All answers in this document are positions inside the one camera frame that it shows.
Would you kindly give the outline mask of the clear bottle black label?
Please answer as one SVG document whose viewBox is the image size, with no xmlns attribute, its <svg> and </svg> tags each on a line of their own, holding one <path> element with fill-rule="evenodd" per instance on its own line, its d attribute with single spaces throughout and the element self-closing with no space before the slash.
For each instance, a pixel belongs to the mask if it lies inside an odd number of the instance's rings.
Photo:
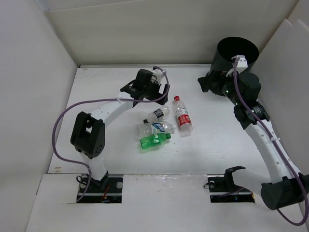
<svg viewBox="0 0 309 232">
<path fill-rule="evenodd" d="M 169 116 L 170 109 L 168 106 L 163 105 L 160 108 L 156 109 L 155 111 L 151 112 L 144 120 L 143 123 L 155 123 L 162 121 L 164 118 Z"/>
</svg>

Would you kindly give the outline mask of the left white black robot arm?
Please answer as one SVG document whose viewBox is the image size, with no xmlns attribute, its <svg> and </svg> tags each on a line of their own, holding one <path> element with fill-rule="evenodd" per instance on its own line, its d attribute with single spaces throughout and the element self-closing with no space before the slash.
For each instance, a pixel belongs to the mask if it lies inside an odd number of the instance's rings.
<svg viewBox="0 0 309 232">
<path fill-rule="evenodd" d="M 108 171 L 104 165 L 102 151 L 105 147 L 106 128 L 122 113 L 147 99 L 163 105 L 168 100 L 169 84 L 160 93 L 161 81 L 166 71 L 157 66 L 140 69 L 134 80 L 122 87 L 115 100 L 108 100 L 99 109 L 90 113 L 80 112 L 75 120 L 70 142 L 80 152 L 90 167 L 91 186 L 104 191 L 108 185 Z"/>
</svg>

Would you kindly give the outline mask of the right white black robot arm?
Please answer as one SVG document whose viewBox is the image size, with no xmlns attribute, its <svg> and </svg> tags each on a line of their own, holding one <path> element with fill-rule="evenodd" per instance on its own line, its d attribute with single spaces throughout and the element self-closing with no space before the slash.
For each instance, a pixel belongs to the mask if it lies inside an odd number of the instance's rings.
<svg viewBox="0 0 309 232">
<path fill-rule="evenodd" d="M 263 178 L 246 172 L 242 166 L 229 168 L 223 178 L 224 187 L 251 190 L 271 210 L 308 203 L 309 176 L 293 164 L 269 125 L 270 117 L 257 100 L 261 90 L 259 78 L 250 72 L 233 75 L 212 71 L 198 78 L 198 82 L 203 92 L 211 91 L 233 103 L 237 121 L 253 140 L 269 172 L 269 177 Z"/>
</svg>

